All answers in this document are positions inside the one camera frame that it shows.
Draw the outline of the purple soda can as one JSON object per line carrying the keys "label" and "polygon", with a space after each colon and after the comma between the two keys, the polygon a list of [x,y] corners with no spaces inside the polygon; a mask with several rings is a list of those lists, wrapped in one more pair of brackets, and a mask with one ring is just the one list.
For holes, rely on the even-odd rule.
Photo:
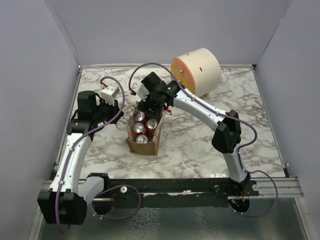
{"label": "purple soda can", "polygon": [[147,113],[146,114],[146,117],[147,117],[147,120],[149,120],[149,119],[154,119],[154,120],[156,120],[158,123],[159,123],[159,121],[160,121],[160,119],[161,119],[161,115],[159,114],[159,113]]}
{"label": "purple soda can", "polygon": [[145,124],[147,121],[146,114],[143,111],[137,111],[133,117],[135,123]]}
{"label": "purple soda can", "polygon": [[147,144],[149,142],[149,139],[146,135],[141,134],[136,137],[135,142],[137,144]]}

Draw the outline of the red soda can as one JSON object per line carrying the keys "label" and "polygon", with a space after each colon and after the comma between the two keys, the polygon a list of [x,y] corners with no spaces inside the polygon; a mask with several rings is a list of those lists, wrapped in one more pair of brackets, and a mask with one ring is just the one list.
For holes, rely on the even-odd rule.
{"label": "red soda can", "polygon": [[155,131],[158,127],[158,121],[154,118],[150,118],[145,123],[146,135],[149,138],[152,138],[155,134]]}
{"label": "red soda can", "polygon": [[139,135],[144,135],[146,133],[145,125],[141,122],[136,122],[132,126],[131,133],[134,138],[136,138]]}

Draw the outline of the canvas bag with cat print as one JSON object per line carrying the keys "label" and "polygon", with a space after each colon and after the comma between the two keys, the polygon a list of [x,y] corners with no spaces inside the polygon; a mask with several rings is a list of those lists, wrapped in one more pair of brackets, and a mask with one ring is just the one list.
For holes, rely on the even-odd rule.
{"label": "canvas bag with cat print", "polygon": [[123,108],[122,111],[124,112],[127,108],[133,107],[132,115],[128,119],[128,122],[125,128],[121,128],[118,125],[116,125],[116,128],[120,131],[126,131],[128,133],[128,137],[125,140],[131,153],[138,154],[138,155],[146,155],[146,156],[156,156],[158,154],[162,123],[165,118],[166,111],[163,110],[160,114],[161,118],[158,122],[158,126],[155,130],[154,136],[148,137],[145,130],[144,135],[148,137],[148,143],[138,144],[135,142],[136,137],[133,137],[132,135],[132,127],[136,123],[134,121],[134,115],[137,111],[139,111],[138,104],[139,104],[138,102],[136,104],[129,104]]}

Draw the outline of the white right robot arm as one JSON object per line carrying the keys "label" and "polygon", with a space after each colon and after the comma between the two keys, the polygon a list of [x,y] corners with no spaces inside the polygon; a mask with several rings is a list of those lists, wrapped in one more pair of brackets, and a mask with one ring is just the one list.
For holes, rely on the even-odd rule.
{"label": "white right robot arm", "polygon": [[236,196],[247,191],[248,184],[245,180],[249,178],[248,173],[237,155],[242,131],[236,111],[226,112],[215,108],[175,80],[165,83],[155,72],[151,72],[141,82],[135,82],[132,89],[141,99],[138,109],[152,117],[165,106],[175,107],[206,124],[214,132],[212,146],[223,154],[228,167],[229,178],[232,180],[229,184],[230,191]]}

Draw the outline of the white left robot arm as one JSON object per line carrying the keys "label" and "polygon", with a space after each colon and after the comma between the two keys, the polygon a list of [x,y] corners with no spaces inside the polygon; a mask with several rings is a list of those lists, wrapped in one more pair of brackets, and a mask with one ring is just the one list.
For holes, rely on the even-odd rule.
{"label": "white left robot arm", "polygon": [[81,225],[89,203],[97,195],[106,197],[111,186],[101,174],[89,175],[79,183],[84,159],[96,132],[106,123],[116,124],[124,115],[116,97],[120,90],[107,87],[96,93],[78,93],[77,110],[67,124],[66,147],[55,178],[48,190],[41,191],[37,202],[45,222],[57,225]]}

